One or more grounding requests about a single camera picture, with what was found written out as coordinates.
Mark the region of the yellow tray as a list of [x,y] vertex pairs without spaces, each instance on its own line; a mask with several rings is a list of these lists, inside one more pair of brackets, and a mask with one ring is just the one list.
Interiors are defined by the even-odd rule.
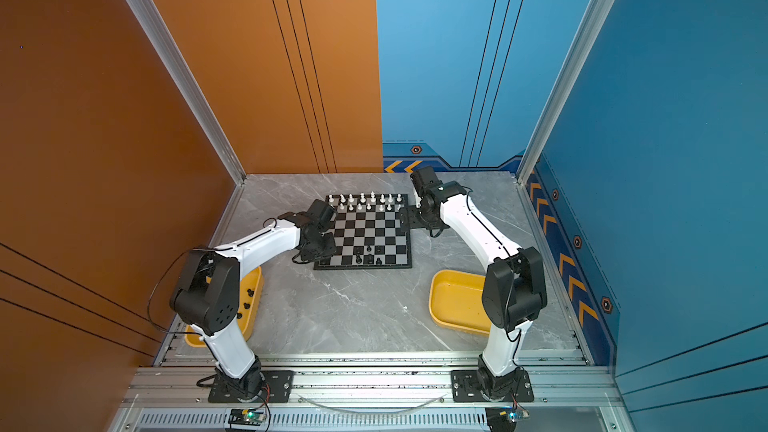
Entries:
[[455,270],[437,272],[431,282],[429,312],[440,327],[488,336],[491,322],[482,305],[485,277]]
[[243,279],[234,262],[200,265],[191,272],[187,267],[177,282],[171,307],[187,324],[185,341],[193,348],[203,348],[202,333],[217,332],[232,320],[244,338],[253,331],[264,280],[260,268],[253,269]]

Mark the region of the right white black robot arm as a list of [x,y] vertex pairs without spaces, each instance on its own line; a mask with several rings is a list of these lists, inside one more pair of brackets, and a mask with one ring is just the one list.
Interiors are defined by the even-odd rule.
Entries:
[[441,181],[431,166],[412,172],[411,181],[419,203],[407,208],[408,223],[432,237],[454,231],[486,268],[481,303],[491,326],[478,359],[479,389],[490,401],[520,401],[530,379],[519,353],[548,302],[542,256],[504,235],[474,204],[470,188]]

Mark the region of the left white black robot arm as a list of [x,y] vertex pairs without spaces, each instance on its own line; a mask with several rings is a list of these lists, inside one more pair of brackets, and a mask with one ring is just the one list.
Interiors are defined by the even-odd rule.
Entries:
[[286,212],[272,226],[234,242],[186,253],[169,305],[201,336],[216,362],[214,383],[235,400],[258,400],[266,385],[260,360],[237,324],[242,280],[291,250],[297,252],[294,260],[298,263],[332,257],[336,250],[330,231],[334,216],[331,205],[316,199],[308,210]]

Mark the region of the left green circuit board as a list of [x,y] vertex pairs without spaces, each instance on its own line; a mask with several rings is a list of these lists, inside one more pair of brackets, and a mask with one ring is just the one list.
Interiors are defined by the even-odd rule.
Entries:
[[227,427],[234,431],[267,431],[269,424],[265,409],[234,408],[227,419]]

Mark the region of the green circuit board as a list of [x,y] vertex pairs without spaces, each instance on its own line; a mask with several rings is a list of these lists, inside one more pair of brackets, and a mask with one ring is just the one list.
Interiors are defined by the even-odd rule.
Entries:
[[490,432],[515,432],[518,424],[530,417],[522,407],[486,408],[485,414]]
[[267,431],[269,424],[265,409],[234,408],[227,419],[227,427],[234,431]]

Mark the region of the right green circuit board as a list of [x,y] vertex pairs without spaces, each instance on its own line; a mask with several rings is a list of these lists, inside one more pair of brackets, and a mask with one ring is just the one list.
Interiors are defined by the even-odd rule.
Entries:
[[522,407],[486,408],[485,414],[490,432],[515,432],[518,424],[530,417]]

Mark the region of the black white chessboard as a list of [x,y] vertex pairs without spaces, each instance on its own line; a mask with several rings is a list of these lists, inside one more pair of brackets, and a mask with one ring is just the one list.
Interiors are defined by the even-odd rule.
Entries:
[[[409,196],[404,193],[329,194],[326,202],[334,208],[330,231],[336,244],[335,254],[314,263],[316,270],[409,269],[412,267],[410,229],[402,222]],[[373,253],[365,253],[371,245]],[[356,255],[363,263],[356,264]],[[374,256],[365,264],[366,255]],[[375,264],[381,257],[383,265]]]

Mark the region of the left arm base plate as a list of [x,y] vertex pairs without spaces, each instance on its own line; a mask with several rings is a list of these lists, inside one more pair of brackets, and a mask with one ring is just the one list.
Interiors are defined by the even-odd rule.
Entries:
[[283,404],[289,401],[294,382],[291,370],[258,370],[234,379],[216,370],[208,395],[210,403],[267,402]]

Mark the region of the aluminium front frame rail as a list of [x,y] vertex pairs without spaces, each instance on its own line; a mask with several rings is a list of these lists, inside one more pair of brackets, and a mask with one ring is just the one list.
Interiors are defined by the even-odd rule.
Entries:
[[489,431],[486,408],[522,407],[516,431],[629,431],[608,369],[579,350],[525,351],[532,403],[453,400],[450,372],[475,370],[474,352],[266,355],[263,370],[291,370],[283,404],[210,403],[213,364],[169,356],[137,370],[111,423],[114,431],[234,431],[234,408],[265,409],[267,431]]

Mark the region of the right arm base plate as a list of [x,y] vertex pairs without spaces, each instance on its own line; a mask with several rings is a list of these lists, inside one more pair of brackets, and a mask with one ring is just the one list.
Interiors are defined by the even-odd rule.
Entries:
[[522,367],[501,377],[493,376],[485,369],[452,370],[450,379],[452,397],[457,403],[532,403],[535,400],[531,379]]

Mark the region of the left aluminium corner post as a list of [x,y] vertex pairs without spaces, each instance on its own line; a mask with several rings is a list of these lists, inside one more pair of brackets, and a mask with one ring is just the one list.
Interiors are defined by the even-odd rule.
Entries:
[[233,182],[246,172],[154,0],[125,0]]

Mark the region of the aluminium corner post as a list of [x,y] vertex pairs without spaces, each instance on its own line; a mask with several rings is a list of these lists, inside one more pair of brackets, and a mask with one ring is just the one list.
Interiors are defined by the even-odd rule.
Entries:
[[615,1],[589,0],[516,172],[519,185],[532,174]]
[[246,172],[154,0],[125,0],[233,182]]

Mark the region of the right aluminium corner post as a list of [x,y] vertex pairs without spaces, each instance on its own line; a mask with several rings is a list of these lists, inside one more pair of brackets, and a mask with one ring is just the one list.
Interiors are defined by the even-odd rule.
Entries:
[[532,174],[615,1],[589,0],[516,172],[519,185]]

